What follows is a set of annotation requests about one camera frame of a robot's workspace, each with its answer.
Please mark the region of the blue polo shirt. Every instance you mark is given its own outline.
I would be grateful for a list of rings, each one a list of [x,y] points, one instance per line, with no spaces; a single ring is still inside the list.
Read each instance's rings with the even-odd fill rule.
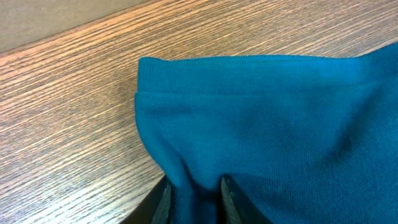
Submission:
[[[360,57],[138,63],[136,126],[172,223],[216,223],[230,175],[273,223],[397,222],[397,45]]]

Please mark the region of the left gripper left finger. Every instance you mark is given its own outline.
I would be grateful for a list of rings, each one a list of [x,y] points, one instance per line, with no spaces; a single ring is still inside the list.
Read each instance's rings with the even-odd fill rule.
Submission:
[[[172,187],[166,176],[120,224],[169,224]]]

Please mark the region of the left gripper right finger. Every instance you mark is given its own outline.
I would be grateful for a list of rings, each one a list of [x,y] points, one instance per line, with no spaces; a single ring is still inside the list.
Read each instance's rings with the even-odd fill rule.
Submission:
[[[223,221],[226,224],[272,224],[230,175],[224,175],[220,183]]]

